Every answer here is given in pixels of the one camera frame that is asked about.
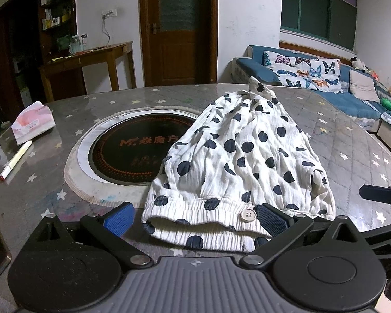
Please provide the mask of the white polka dot garment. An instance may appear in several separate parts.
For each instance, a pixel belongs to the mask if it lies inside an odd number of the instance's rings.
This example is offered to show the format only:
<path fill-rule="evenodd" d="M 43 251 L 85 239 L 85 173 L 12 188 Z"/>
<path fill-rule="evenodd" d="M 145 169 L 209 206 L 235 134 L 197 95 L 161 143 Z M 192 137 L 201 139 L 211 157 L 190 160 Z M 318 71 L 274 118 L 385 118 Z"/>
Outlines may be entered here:
<path fill-rule="evenodd" d="M 153 237 L 178 246 L 252 252 L 271 239 L 255 206 L 335 218 L 327 173 L 307 135 L 257 79 L 209 106 L 170 148 L 142 214 Z"/>

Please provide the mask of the blue sofa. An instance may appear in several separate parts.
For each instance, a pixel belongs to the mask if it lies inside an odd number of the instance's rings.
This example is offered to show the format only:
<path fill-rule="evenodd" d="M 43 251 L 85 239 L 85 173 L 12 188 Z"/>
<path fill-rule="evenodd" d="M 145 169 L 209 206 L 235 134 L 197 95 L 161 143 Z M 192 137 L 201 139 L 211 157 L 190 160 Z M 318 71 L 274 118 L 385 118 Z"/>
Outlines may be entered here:
<path fill-rule="evenodd" d="M 316 57 L 282 48 L 250 45 L 231 62 L 235 83 L 250 77 L 271 86 L 314 91 L 337 109 L 376 134 L 391 150 L 391 88 L 334 57 Z"/>

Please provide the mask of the black round induction cooktop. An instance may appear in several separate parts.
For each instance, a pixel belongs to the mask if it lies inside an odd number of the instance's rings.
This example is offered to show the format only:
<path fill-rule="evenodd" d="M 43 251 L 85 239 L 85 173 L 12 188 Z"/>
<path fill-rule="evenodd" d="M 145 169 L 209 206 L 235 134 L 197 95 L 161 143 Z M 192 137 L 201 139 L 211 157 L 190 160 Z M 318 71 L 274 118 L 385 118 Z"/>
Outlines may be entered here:
<path fill-rule="evenodd" d="M 151 182 L 170 147 L 193 123 L 194 119 L 184 115 L 155 113 L 111 125 L 91 146 L 91 169 L 114 184 Z"/>

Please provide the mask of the white red marker pen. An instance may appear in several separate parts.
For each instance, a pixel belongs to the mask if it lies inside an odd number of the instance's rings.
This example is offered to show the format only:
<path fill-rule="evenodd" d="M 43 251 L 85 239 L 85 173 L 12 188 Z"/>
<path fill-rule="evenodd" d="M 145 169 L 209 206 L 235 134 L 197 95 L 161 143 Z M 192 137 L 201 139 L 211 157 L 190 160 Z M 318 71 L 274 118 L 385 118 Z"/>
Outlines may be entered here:
<path fill-rule="evenodd" d="M 15 165 L 18 164 L 20 159 L 24 156 L 27 150 L 32 145 L 32 140 L 29 140 L 22 144 L 20 149 L 15 153 L 15 155 L 10 159 L 8 164 L 4 167 L 3 171 L 0 173 L 0 181 L 3 182 L 8 177 L 11 171 L 15 168 Z"/>

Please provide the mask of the beige cushion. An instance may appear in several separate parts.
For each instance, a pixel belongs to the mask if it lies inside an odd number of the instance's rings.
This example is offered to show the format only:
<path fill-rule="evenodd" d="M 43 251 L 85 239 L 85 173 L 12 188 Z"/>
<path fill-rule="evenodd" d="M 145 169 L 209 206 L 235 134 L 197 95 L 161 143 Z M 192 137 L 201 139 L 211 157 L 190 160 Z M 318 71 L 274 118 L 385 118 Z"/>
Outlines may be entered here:
<path fill-rule="evenodd" d="M 358 72 L 358 70 L 349 70 L 350 84 L 349 89 L 354 97 L 364 100 L 380 103 L 376 93 L 374 80 Z"/>

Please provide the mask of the pink white tissue pack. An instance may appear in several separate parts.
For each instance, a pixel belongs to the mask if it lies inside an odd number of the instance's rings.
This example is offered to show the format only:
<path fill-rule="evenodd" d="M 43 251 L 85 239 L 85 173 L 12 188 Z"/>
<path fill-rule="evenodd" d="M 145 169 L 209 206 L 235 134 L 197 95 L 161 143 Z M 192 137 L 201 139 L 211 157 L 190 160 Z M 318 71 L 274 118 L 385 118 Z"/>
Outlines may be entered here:
<path fill-rule="evenodd" d="M 55 125 L 50 108 L 36 101 L 17 116 L 11 128 L 17 145 L 20 146 L 54 128 Z"/>

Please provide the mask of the plush toy on sofa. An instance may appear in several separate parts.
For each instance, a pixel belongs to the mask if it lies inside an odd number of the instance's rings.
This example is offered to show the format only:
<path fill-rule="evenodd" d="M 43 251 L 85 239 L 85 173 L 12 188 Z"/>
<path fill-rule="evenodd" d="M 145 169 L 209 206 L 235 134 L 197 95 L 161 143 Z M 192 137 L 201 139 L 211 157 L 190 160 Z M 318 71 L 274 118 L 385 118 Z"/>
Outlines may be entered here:
<path fill-rule="evenodd" d="M 369 71 L 366 64 L 363 61 L 361 61 L 358 57 L 351 58 L 350 63 L 352 67 L 356 70 L 362 71 L 364 73 L 367 73 Z"/>

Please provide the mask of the butterfly print pillow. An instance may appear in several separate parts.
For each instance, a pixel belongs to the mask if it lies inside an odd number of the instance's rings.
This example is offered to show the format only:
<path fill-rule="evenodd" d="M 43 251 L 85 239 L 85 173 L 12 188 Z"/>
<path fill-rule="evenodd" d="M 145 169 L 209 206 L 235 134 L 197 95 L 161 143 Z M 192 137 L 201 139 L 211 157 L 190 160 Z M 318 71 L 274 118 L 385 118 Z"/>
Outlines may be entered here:
<path fill-rule="evenodd" d="M 277 76 L 282 86 L 334 94 L 343 92 L 338 59 L 290 57 L 264 51 L 263 63 Z"/>

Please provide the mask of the wooden console table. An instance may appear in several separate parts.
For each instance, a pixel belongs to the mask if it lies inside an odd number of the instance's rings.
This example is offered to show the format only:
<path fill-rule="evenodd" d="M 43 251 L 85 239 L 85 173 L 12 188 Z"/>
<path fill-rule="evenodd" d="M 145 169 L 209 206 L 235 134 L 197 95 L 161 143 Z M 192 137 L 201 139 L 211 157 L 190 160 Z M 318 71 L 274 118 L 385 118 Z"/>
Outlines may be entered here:
<path fill-rule="evenodd" d="M 55 62 L 50 62 L 41 67 L 41 79 L 44 85 L 44 92 L 48 103 L 54 101 L 50 77 L 64 71 L 88 67 L 95 64 L 106 63 L 108 76 L 111 83 L 111 90 L 118 91 L 118 74 L 116 60 L 127 57 L 131 88 L 137 88 L 136 73 L 133 62 L 133 41 L 92 48 L 69 57 L 63 57 Z"/>

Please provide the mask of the glass jar on table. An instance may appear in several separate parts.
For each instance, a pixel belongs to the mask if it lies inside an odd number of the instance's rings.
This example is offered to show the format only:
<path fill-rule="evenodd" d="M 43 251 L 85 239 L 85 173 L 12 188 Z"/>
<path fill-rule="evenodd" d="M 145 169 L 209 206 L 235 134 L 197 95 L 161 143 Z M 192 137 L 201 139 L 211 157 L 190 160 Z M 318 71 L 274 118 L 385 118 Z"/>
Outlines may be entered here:
<path fill-rule="evenodd" d="M 82 51 L 82 40 L 79 35 L 75 35 L 70 38 L 68 51 L 71 55 L 74 55 Z"/>

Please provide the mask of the dark green window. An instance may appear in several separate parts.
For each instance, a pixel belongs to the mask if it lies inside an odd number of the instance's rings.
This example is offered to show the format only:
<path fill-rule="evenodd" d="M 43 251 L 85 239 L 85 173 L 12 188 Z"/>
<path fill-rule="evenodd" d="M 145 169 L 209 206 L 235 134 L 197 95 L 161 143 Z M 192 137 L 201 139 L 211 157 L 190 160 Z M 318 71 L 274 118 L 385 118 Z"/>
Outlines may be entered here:
<path fill-rule="evenodd" d="M 353 50 L 357 0 L 282 0 L 281 27 Z"/>

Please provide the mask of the dark wooden shelf cabinet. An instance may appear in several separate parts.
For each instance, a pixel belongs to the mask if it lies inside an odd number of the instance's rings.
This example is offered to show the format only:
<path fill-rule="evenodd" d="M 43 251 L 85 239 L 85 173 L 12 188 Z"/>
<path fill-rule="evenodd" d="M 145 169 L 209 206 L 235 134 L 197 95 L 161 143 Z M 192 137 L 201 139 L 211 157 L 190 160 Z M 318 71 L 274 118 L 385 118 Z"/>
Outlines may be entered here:
<path fill-rule="evenodd" d="M 0 0 L 0 127 L 34 101 L 46 101 L 41 68 L 64 56 L 75 0 Z"/>

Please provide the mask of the brown wooden door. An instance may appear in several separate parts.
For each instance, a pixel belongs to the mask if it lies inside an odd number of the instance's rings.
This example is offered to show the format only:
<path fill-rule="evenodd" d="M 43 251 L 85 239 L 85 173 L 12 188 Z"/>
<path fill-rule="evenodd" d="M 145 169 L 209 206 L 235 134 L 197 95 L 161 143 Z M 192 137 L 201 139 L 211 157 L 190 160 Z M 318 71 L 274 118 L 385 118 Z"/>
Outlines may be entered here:
<path fill-rule="evenodd" d="M 139 0 L 145 86 L 216 83 L 218 0 Z"/>

